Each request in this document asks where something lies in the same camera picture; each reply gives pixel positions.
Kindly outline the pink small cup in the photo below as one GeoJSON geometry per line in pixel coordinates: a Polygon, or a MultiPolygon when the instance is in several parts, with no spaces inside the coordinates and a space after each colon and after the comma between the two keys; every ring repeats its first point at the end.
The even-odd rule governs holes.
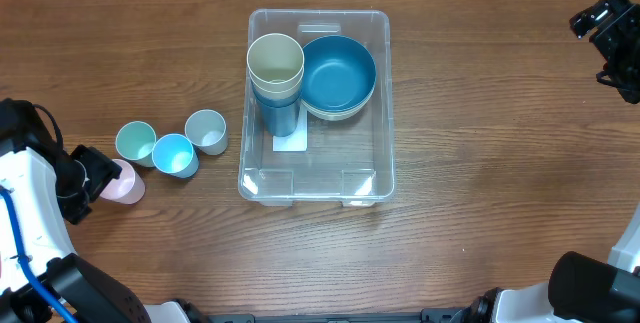
{"type": "Polygon", "coordinates": [[[113,179],[101,192],[100,197],[109,201],[132,205],[139,202],[146,191],[142,178],[134,167],[125,160],[113,159],[122,168],[120,176],[113,179]]]}

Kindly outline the dark blue tall cup back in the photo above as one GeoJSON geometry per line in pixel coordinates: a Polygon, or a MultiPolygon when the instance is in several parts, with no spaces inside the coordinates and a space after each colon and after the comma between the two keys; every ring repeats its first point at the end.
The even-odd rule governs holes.
{"type": "Polygon", "coordinates": [[[256,96],[256,99],[259,100],[262,104],[265,104],[270,107],[275,107],[275,108],[281,108],[281,107],[291,105],[294,102],[296,102],[301,95],[301,93],[298,92],[284,99],[271,99],[261,94],[256,89],[256,87],[253,87],[252,90],[254,92],[254,95],[256,96]]]}

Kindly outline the dark blue tall cup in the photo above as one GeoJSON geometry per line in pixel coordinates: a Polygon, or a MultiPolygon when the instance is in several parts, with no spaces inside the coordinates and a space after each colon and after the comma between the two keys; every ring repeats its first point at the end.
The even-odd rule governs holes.
{"type": "Polygon", "coordinates": [[[275,108],[281,108],[281,107],[291,105],[294,102],[296,102],[301,95],[301,93],[298,92],[284,99],[271,99],[261,94],[256,89],[256,87],[253,87],[252,90],[254,92],[254,95],[256,96],[256,99],[259,100],[262,104],[265,104],[270,107],[275,107],[275,108]]]}
{"type": "Polygon", "coordinates": [[[272,106],[258,101],[258,106],[265,128],[272,136],[284,137],[296,130],[300,111],[299,101],[286,106],[272,106]]]}

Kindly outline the dark blue tall cup front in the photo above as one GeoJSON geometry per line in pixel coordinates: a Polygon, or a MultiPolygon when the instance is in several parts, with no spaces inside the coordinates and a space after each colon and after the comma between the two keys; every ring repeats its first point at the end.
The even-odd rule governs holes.
{"type": "Polygon", "coordinates": [[[300,111],[299,101],[286,106],[272,106],[258,101],[258,106],[265,128],[272,136],[284,137],[296,130],[300,111]]]}

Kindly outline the cream tall cup front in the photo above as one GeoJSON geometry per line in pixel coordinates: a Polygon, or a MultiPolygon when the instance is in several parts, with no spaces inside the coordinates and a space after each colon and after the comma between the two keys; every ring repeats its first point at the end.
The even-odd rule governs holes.
{"type": "Polygon", "coordinates": [[[254,90],[262,98],[281,101],[285,99],[295,99],[299,95],[302,79],[295,78],[280,83],[272,83],[252,78],[251,83],[254,90]]]}

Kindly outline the cream tall cup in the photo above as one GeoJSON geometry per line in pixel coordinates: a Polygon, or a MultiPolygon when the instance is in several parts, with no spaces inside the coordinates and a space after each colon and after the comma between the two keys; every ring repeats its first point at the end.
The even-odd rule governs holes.
{"type": "Polygon", "coordinates": [[[302,79],[295,78],[280,83],[272,83],[252,78],[251,83],[254,90],[262,98],[281,101],[285,99],[295,99],[299,95],[302,79]]]}
{"type": "Polygon", "coordinates": [[[301,45],[282,33],[257,38],[248,48],[247,67],[252,78],[280,83],[301,78],[305,57],[301,45]]]}

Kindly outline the cream tall cup back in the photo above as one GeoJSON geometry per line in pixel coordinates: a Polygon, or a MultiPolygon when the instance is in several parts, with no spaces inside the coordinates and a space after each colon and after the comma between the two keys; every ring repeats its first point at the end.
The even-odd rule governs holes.
{"type": "Polygon", "coordinates": [[[301,45],[282,33],[257,38],[248,48],[247,67],[252,78],[280,83],[301,78],[305,57],[301,45]]]}

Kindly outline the dark blue bowl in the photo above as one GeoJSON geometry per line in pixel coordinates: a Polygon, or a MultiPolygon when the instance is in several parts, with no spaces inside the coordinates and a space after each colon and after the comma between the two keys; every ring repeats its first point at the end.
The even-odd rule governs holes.
{"type": "Polygon", "coordinates": [[[377,67],[369,50],[357,40],[329,35],[303,47],[302,100],[329,113],[356,108],[372,95],[377,67]]]}

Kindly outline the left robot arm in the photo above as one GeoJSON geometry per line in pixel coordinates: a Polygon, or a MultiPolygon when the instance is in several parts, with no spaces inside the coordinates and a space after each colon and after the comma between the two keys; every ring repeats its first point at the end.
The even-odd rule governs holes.
{"type": "Polygon", "coordinates": [[[67,226],[98,198],[132,204],[145,193],[135,169],[93,147],[64,148],[46,109],[1,102],[1,319],[82,323],[208,321],[192,303],[145,305],[125,285],[81,258],[67,226]]]}

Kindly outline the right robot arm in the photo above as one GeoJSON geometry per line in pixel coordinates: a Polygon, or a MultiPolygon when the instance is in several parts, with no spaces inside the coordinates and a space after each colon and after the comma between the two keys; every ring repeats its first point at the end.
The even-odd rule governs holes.
{"type": "MultiPolygon", "coordinates": [[[[624,101],[639,102],[639,5],[630,0],[599,0],[577,13],[570,28],[605,59],[596,74],[624,101]]],[[[451,322],[639,323],[639,213],[635,212],[608,259],[565,253],[548,281],[527,288],[495,288],[457,311],[451,322]]]]}

